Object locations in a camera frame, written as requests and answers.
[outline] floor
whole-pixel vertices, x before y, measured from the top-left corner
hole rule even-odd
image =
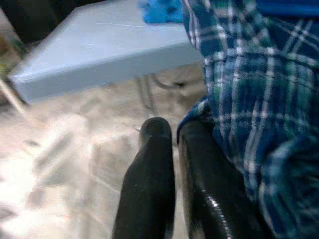
[[[205,94],[198,64],[158,74],[159,80],[168,84],[177,76],[179,81],[188,82],[181,90],[167,91],[151,83],[158,116],[169,121],[174,142],[178,123],[191,105]],[[23,180],[19,180],[19,183],[27,195],[21,198],[27,198],[27,202],[22,209],[17,209],[18,216],[2,224],[2,230],[8,235],[28,239],[65,238],[66,233],[70,238],[109,238],[123,175],[138,151],[138,129],[146,118],[134,80],[51,98],[29,107],[28,114],[27,118],[23,118],[10,107],[0,108],[0,163],[15,170],[21,168],[22,174],[25,172],[22,165],[25,165],[32,169],[33,175],[41,175],[38,169],[45,169],[45,166],[39,166],[38,163],[37,171],[34,171],[35,161],[30,160],[32,163],[29,165],[25,158],[37,160],[42,148],[48,148],[49,145],[54,147],[49,149],[50,155],[45,156],[46,160],[42,159],[42,162],[51,162],[51,158],[75,160],[71,169],[65,165],[59,167],[36,190],[26,190],[26,184],[21,184],[21,181],[26,182],[28,175],[25,175],[25,180],[21,176]],[[61,120],[67,114],[80,115],[87,121],[83,123],[81,119],[72,117]],[[59,135],[61,128],[75,137],[69,139]],[[174,163],[177,204],[173,238],[182,239],[187,236],[182,214],[176,143]],[[81,173],[76,173],[76,167],[83,167],[78,170]],[[90,177],[86,175],[87,167],[94,171]],[[72,180],[68,180],[68,183],[65,183],[65,175],[61,173],[65,170],[68,170],[66,174],[72,172]],[[23,201],[21,198],[12,207],[18,208],[18,202]]]

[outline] blue plaid shirt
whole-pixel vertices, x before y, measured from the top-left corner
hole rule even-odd
[[[183,0],[207,96],[185,116],[244,176],[279,239],[319,236],[319,22],[263,17],[254,0]]]

